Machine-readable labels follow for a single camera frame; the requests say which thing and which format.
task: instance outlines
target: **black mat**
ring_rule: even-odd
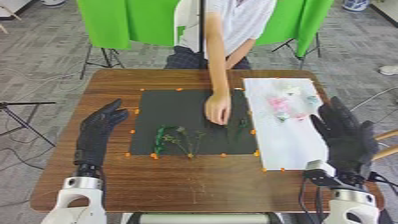
[[[214,124],[205,117],[205,102],[210,91],[171,90],[146,91],[141,99],[141,114],[136,120],[136,134],[132,140],[132,154],[150,155],[155,152],[155,140],[162,126],[182,126],[189,133],[189,141],[198,155],[210,154],[253,154],[257,151],[257,136],[251,134],[253,122],[244,92],[233,92],[233,111],[228,126]],[[198,147],[198,131],[205,133]],[[187,138],[177,128],[166,130],[175,136],[185,148]],[[161,155],[184,154],[178,145],[166,142],[166,150]]]

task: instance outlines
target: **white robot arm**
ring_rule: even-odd
[[[377,224],[381,212],[376,196],[363,188],[342,182],[335,167],[322,160],[308,163],[304,178],[333,191],[331,214],[324,224]],[[361,223],[349,219],[349,214],[356,215]]]
[[[58,204],[43,220],[43,224],[107,224],[102,186],[104,181],[98,178],[66,178]],[[89,205],[70,208],[72,202],[84,198],[89,199]]]

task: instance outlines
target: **orange marker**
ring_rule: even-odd
[[[255,152],[255,156],[260,157],[260,150],[257,150],[257,152]]]

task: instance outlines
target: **green backdrop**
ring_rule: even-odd
[[[180,0],[77,0],[91,43],[130,49],[130,41],[175,45],[175,8]],[[278,0],[258,45],[297,39],[303,57],[315,39],[333,0]]]

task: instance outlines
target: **human hand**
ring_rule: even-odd
[[[107,153],[109,136],[114,127],[129,118],[129,110],[118,110],[121,99],[118,99],[91,114],[81,124],[81,136],[77,142],[75,165],[104,165]]]
[[[365,179],[370,176],[372,159],[379,152],[374,138],[374,123],[360,124],[358,118],[340,98],[319,109],[320,118],[312,115],[313,125],[329,146],[329,164],[338,172],[354,173]]]
[[[205,114],[209,120],[219,124],[226,125],[232,115],[232,94],[226,93],[214,93],[209,98],[207,105],[205,105]]]

